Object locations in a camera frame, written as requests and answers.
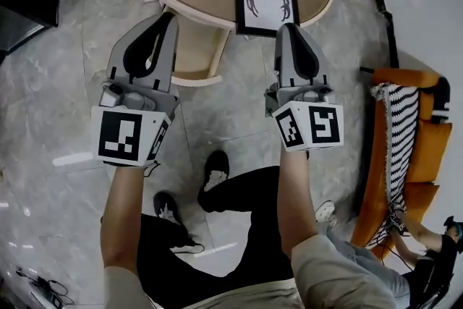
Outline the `black striped sofa cushion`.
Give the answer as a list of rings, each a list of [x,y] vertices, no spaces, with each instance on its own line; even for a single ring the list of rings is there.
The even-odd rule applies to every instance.
[[[445,77],[440,77],[437,84],[432,89],[433,110],[431,122],[442,124],[449,120],[450,108],[450,85]]]

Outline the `person's left black shoe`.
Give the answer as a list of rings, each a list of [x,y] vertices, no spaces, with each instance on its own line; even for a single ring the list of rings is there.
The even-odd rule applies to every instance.
[[[169,193],[164,191],[157,192],[153,196],[153,208],[158,218],[182,225],[177,203]]]

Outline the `cream wooden drawer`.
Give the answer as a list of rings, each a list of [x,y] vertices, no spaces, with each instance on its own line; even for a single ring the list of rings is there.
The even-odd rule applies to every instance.
[[[192,88],[222,82],[218,66],[231,31],[196,22],[170,7],[165,7],[163,11],[173,13],[179,23],[177,56],[171,82]]]

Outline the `person's right black shoe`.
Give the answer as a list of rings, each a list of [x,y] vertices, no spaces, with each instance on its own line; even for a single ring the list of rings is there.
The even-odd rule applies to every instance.
[[[209,155],[204,168],[203,190],[213,189],[229,178],[229,158],[225,151],[217,150]]]

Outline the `person's black shoe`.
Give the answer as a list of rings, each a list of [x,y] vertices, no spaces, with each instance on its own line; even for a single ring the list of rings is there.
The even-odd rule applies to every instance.
[[[217,150],[209,155],[204,168],[203,190],[213,189],[229,178],[229,158],[225,151]]]
[[[157,192],[153,196],[153,208],[158,218],[182,225],[177,203],[169,193],[164,191]]]

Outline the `person's right forearm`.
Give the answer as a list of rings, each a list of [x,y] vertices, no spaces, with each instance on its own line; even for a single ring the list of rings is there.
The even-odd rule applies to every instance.
[[[318,234],[308,159],[303,152],[281,150],[277,218],[281,248],[288,259],[294,247]]]

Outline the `orange sofa cushion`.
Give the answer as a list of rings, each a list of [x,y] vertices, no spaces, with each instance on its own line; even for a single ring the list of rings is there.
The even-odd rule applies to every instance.
[[[404,186],[404,202],[407,214],[415,221],[421,222],[439,187],[439,185],[429,182],[406,183]]]
[[[452,123],[419,121],[417,136],[406,174],[407,182],[434,182],[452,131]]]

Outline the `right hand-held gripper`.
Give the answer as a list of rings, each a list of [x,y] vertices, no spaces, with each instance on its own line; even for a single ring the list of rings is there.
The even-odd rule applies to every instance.
[[[324,58],[319,45],[301,27],[286,23],[277,31],[274,69],[279,86],[291,88],[272,84],[266,89],[266,116],[276,123],[288,152],[344,144],[343,107],[330,102],[329,86],[314,85]]]

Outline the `black white striped blanket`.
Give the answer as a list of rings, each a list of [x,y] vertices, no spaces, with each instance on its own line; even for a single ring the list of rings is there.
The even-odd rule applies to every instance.
[[[371,94],[385,108],[387,205],[391,211],[405,211],[404,183],[417,131],[418,88],[384,82],[371,88]]]

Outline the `orange sofa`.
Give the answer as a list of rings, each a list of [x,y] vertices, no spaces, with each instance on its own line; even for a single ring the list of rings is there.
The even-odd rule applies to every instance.
[[[377,69],[373,71],[371,88],[384,82],[418,88],[418,131],[420,120],[432,123],[432,89],[440,77],[443,76],[436,72],[424,72],[413,69]],[[371,140],[368,178],[360,207],[360,214],[357,218],[351,241],[354,245],[371,250],[377,258],[387,256],[388,252],[394,246],[386,228],[391,210],[387,205],[385,191],[385,139],[385,108],[382,102],[375,99],[374,128]]]

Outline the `person's black trousers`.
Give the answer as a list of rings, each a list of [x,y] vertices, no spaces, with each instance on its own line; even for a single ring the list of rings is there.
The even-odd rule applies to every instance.
[[[227,179],[198,194],[201,208],[210,212],[248,212],[251,226],[238,266],[223,277],[193,268],[178,258],[173,247],[192,243],[184,225],[142,215],[142,225],[155,230],[158,244],[138,245],[137,270],[144,292],[165,309],[182,309],[233,289],[292,279],[291,263],[281,249],[277,222],[279,168],[270,166]]]

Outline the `person's beige shirt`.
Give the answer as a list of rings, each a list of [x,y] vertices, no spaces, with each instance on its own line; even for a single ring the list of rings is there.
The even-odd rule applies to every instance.
[[[139,257],[136,274],[104,269],[104,309],[396,309],[379,279],[320,234],[293,248],[291,260],[283,259],[284,279],[271,277],[276,264],[269,262],[243,276],[212,276],[151,243]]]

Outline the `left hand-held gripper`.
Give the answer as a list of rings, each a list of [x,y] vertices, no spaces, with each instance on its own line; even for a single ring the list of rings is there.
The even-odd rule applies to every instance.
[[[155,162],[179,105],[168,92],[178,32],[176,16],[164,12],[137,23],[116,42],[106,72],[110,80],[91,109],[94,158],[114,166]]]

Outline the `person's left forearm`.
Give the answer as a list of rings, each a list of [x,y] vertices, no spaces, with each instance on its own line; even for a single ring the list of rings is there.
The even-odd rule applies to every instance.
[[[116,168],[101,219],[100,246],[106,268],[137,274],[139,241],[145,240],[146,247],[158,244],[156,231],[142,225],[143,188],[143,168]]]

